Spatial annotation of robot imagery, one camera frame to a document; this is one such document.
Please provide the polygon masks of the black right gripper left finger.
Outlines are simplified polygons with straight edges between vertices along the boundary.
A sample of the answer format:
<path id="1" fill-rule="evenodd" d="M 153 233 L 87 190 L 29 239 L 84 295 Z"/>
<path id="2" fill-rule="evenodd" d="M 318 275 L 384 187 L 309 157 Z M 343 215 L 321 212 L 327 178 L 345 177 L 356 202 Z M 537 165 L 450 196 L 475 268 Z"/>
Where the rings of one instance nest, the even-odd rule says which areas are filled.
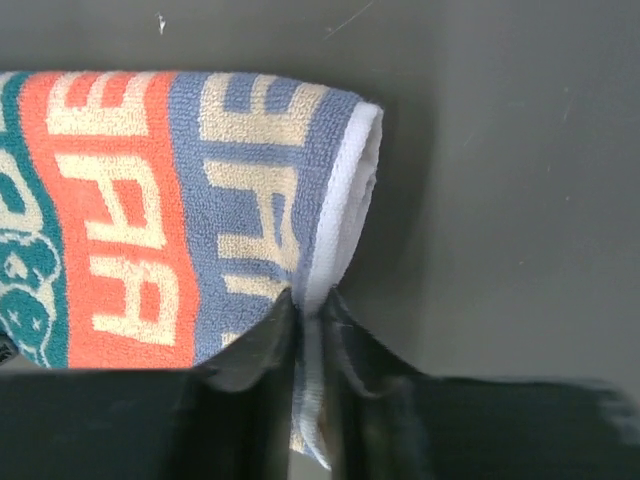
<path id="1" fill-rule="evenodd" d="M 1 372 L 5 479 L 284 479 L 295 307 L 189 369 Z"/>

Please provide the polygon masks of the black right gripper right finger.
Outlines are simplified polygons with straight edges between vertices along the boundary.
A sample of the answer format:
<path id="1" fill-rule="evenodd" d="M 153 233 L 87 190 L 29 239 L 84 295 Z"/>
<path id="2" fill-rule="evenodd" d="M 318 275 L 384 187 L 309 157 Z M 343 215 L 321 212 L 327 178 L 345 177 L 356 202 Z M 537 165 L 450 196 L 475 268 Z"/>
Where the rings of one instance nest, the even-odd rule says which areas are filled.
<path id="1" fill-rule="evenodd" d="M 583 379 L 443 377 L 392 353 L 337 292 L 320 313 L 336 479 L 635 479 L 639 410 Z"/>

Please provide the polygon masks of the rabbit print striped towel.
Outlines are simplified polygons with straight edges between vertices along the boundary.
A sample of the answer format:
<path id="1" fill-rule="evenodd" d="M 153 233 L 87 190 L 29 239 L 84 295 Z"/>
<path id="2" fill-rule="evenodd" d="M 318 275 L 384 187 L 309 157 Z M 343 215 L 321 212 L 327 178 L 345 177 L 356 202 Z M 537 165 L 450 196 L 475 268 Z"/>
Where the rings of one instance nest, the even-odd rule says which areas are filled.
<path id="1" fill-rule="evenodd" d="M 326 464 L 318 311 L 358 245 L 383 109 L 257 73 L 1 76 L 1 333 L 49 369 L 202 363 L 289 291 L 290 445 Z"/>

